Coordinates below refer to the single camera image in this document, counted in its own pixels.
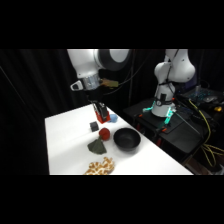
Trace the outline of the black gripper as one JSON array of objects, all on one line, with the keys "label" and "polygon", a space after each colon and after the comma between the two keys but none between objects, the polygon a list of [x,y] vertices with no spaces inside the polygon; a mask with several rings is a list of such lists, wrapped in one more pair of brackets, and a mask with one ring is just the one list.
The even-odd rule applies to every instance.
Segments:
[{"label": "black gripper", "polygon": [[103,119],[106,119],[106,117],[108,115],[108,111],[107,111],[106,106],[104,104],[102,104],[103,103],[103,93],[102,93],[101,89],[97,88],[95,90],[89,90],[87,92],[87,98],[88,98],[88,101],[93,104],[96,116],[98,118],[100,118],[100,113],[97,108],[97,105],[101,105],[100,106],[101,116]]}]

